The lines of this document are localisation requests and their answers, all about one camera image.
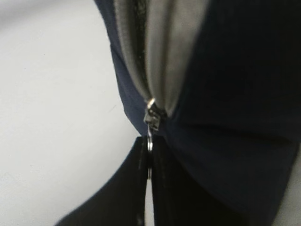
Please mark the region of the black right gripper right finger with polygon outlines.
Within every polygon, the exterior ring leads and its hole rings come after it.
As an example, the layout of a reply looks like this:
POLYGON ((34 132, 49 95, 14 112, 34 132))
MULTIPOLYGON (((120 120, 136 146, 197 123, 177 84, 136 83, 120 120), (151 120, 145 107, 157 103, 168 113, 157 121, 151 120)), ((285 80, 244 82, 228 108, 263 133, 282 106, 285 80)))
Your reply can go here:
POLYGON ((152 199, 157 226, 246 226, 247 218, 204 190, 181 166, 164 138, 152 150, 152 199))

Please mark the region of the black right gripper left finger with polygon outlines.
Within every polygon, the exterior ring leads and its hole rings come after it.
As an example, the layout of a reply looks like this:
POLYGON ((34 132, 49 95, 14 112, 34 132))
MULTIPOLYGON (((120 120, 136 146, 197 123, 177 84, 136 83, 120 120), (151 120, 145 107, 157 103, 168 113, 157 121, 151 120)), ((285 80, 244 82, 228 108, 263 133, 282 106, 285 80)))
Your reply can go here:
POLYGON ((143 226, 149 158, 147 140, 137 137, 114 175, 58 226, 143 226))

